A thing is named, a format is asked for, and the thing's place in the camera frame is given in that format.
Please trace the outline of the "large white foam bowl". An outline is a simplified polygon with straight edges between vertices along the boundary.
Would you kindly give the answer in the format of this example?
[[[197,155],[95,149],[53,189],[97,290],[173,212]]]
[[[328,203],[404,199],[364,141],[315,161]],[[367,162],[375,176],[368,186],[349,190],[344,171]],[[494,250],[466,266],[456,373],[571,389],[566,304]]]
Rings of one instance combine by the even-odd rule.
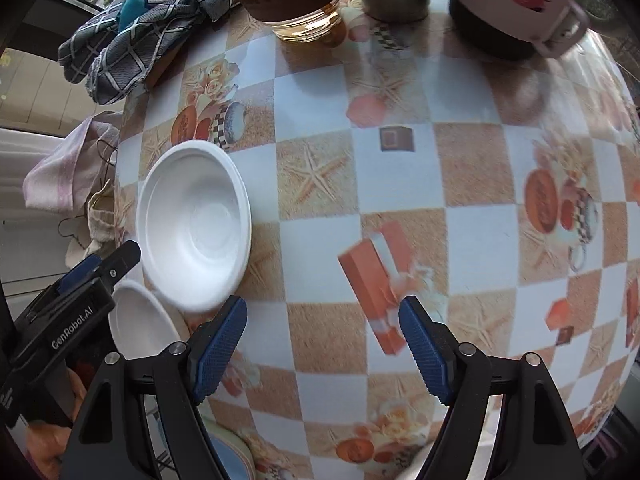
[[[160,298],[189,313],[220,306],[238,288],[252,242],[250,200],[231,157],[200,140],[160,156],[138,197],[136,234]]]

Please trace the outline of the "blue plastic plate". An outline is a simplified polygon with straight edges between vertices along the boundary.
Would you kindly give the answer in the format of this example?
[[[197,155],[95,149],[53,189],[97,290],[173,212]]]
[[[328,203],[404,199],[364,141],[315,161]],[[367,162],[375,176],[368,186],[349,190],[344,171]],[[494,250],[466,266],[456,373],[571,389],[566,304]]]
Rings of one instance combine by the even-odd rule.
[[[231,480],[256,480],[254,458],[242,439],[204,417],[203,424],[221,465]]]

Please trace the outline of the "beige mesh bag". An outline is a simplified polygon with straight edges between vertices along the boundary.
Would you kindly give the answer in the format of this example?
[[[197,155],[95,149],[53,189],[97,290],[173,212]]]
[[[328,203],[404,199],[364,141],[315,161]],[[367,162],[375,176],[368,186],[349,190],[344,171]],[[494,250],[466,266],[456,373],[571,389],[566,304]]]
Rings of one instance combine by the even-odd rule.
[[[115,188],[111,179],[91,195],[85,214],[77,221],[65,254],[69,269],[92,255],[105,258],[115,248]]]

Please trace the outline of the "white washing machine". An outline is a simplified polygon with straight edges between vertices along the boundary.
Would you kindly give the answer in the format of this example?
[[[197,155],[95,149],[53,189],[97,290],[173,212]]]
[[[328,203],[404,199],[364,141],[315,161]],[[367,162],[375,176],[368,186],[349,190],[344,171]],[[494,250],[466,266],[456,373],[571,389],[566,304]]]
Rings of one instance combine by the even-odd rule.
[[[11,318],[67,270],[68,245],[89,243],[86,210],[52,214],[25,206],[23,181],[40,160],[63,143],[58,136],[1,130],[1,284]]]

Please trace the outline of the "small white foam bowl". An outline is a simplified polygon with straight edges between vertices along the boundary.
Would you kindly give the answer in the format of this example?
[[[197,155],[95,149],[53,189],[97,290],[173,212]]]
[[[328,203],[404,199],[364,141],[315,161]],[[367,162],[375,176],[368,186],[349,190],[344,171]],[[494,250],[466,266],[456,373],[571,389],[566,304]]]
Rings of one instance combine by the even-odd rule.
[[[178,340],[186,340],[188,329],[175,310],[167,310],[140,283],[123,280],[114,289],[115,307],[108,314],[117,350],[127,359],[157,356]]]

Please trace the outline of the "pink cloth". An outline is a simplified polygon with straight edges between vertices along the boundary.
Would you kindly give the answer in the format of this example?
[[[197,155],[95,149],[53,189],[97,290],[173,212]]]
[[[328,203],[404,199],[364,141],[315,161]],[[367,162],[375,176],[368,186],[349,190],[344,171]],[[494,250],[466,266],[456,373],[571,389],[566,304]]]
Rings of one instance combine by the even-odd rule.
[[[102,112],[85,119],[23,181],[25,206],[52,214],[76,214],[96,187],[104,160],[99,141],[116,146],[122,112]]]

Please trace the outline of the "grey plaid towel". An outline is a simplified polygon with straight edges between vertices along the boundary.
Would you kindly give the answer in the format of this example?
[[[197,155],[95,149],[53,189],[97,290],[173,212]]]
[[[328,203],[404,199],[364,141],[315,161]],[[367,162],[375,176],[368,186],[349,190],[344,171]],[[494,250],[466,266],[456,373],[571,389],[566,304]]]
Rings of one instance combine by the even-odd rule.
[[[216,23],[233,0],[122,0],[96,14],[58,48],[71,84],[82,82],[99,105],[126,98],[157,63],[205,22]]]

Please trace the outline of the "checkered floral tablecloth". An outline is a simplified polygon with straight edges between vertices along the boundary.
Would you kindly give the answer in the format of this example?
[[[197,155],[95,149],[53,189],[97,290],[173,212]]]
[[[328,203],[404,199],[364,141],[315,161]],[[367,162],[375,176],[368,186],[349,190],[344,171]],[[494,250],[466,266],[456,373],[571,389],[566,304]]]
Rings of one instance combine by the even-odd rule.
[[[557,60],[485,58],[448,2],[393,28],[341,0],[333,47],[235,10],[126,102],[120,234],[190,133],[250,196],[248,322],[204,411],[258,478],[390,479],[435,439],[446,410],[390,325],[405,294],[488,354],[538,353],[581,445],[634,366],[638,119],[620,66],[594,32]]]

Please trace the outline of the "floral ceramic mug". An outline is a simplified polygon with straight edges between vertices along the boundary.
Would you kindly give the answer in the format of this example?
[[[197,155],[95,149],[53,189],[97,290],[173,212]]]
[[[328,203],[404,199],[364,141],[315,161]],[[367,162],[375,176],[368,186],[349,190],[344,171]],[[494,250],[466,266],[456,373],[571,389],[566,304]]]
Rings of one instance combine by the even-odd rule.
[[[559,58],[584,38],[586,11],[575,0],[450,0],[462,39],[495,58]]]

